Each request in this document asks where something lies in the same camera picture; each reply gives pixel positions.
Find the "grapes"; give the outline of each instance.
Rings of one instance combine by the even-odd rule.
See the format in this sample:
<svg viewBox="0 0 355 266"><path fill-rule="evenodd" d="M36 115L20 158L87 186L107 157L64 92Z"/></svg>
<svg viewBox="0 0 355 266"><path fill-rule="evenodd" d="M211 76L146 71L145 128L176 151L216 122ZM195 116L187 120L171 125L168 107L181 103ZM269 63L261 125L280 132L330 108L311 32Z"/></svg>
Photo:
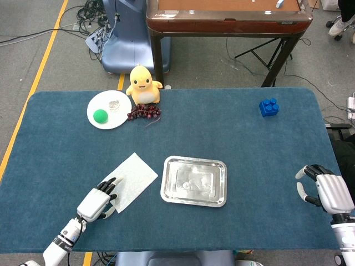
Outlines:
<svg viewBox="0 0 355 266"><path fill-rule="evenodd" d="M127 114L128 120L134 120L139 117L143 118L158 118L160 119L161 110L155 105L138 104L131 109L131 112Z"/></svg>

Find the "silver tray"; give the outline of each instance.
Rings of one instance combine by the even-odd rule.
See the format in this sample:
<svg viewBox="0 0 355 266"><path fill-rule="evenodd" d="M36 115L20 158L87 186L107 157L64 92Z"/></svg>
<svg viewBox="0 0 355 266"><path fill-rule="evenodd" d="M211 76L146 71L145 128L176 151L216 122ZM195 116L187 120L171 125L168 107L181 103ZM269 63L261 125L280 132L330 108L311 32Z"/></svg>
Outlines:
<svg viewBox="0 0 355 266"><path fill-rule="evenodd" d="M170 156L164 162L164 201L222 207L227 200L227 166L221 161Z"/></svg>

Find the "yellow plush toy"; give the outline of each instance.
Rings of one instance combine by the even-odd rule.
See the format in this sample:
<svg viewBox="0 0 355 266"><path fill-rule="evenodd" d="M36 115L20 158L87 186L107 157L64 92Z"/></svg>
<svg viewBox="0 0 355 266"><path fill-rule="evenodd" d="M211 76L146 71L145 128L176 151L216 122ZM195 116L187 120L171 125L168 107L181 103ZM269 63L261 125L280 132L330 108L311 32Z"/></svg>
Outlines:
<svg viewBox="0 0 355 266"><path fill-rule="evenodd" d="M159 89L163 85L154 81L147 68L137 65L129 76L131 85L126 90L126 95L132 95L135 104L157 104L160 101Z"/></svg>

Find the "green ball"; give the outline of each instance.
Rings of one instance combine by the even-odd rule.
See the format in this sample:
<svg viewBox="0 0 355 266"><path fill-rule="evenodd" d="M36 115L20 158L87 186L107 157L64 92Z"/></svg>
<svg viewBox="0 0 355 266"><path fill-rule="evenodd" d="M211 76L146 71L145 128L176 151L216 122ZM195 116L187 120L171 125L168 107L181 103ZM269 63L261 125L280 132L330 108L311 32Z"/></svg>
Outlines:
<svg viewBox="0 0 355 266"><path fill-rule="evenodd" d="M94 120L99 124L106 123L108 117L109 116L108 116L107 112L102 109L98 109L94 113Z"/></svg>

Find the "yellow floor line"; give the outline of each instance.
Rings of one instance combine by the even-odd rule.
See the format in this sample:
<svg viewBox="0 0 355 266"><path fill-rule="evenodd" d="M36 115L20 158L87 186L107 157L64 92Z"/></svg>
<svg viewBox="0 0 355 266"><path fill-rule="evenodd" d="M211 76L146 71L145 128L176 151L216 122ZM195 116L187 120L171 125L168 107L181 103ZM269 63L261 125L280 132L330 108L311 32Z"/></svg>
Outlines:
<svg viewBox="0 0 355 266"><path fill-rule="evenodd" d="M62 5L62 8L60 9L60 12L58 14L58 18L57 18L57 21L54 25L54 28L57 29L59 28L59 20L60 20L60 17L62 16L62 14L64 13L65 11L65 8L67 6L67 3L68 3L68 0L64 0L63 2L63 5ZM38 86L38 83L39 83L39 80L40 80L40 77L42 76L42 72L43 72L43 69L44 69L44 66L47 62L47 59L49 57L49 53L50 53L50 50L52 49L52 46L53 46L53 43L54 43L54 40L55 40L55 36L57 35L57 30L54 30L52 31L52 34L50 36L50 39L49 39L49 42L48 42L48 45L47 45L47 48L44 52L44 55L43 55L43 58L42 58L42 61L39 65L39 68L38 68L38 71L37 71L37 74L34 78L34 81L33 81L33 84L31 86L31 90L29 91L28 93L28 96L27 96L27 99L26 99L26 102L24 103L24 106L23 106L23 109L21 111L21 114L20 114L20 117L17 121L17 124L15 126L15 129L12 133L12 136L11 136L11 139L10 139L10 142L9 142L9 145L7 146L6 148L6 151L5 151L5 154L4 154L4 158L2 159L1 161L1 165L0 165L0 182L2 180L2 177L4 175L4 172L5 172L5 168L6 168L6 165L7 165L7 162L9 160L9 157L10 157L10 154L11 154L11 151L12 151L12 148L13 148L13 144L15 143L15 139L16 139L16 136L17 136L17 132L21 126L21 122L22 122L22 119L23 119L23 115L24 115L24 112L25 112L25 109L26 109L26 106L27 106L27 102L29 100L29 98L35 93L36 89L37 89L37 86Z"/></svg>
<svg viewBox="0 0 355 266"><path fill-rule="evenodd" d="M83 266L90 266L92 258L93 258L93 253L92 252L86 252L85 253L85 257L84 257Z"/></svg>
<svg viewBox="0 0 355 266"><path fill-rule="evenodd" d="M124 77L125 77L124 74L120 74L120 78L119 78L118 84L117 84L117 90L122 90L123 89ZM83 266L90 266L92 257L93 257L93 253L92 252L86 252L85 253L85 257L84 257Z"/></svg>
<svg viewBox="0 0 355 266"><path fill-rule="evenodd" d="M123 89L123 84L124 84L124 74L120 74L120 78L118 80L118 85L117 85L117 90L122 90Z"/></svg>

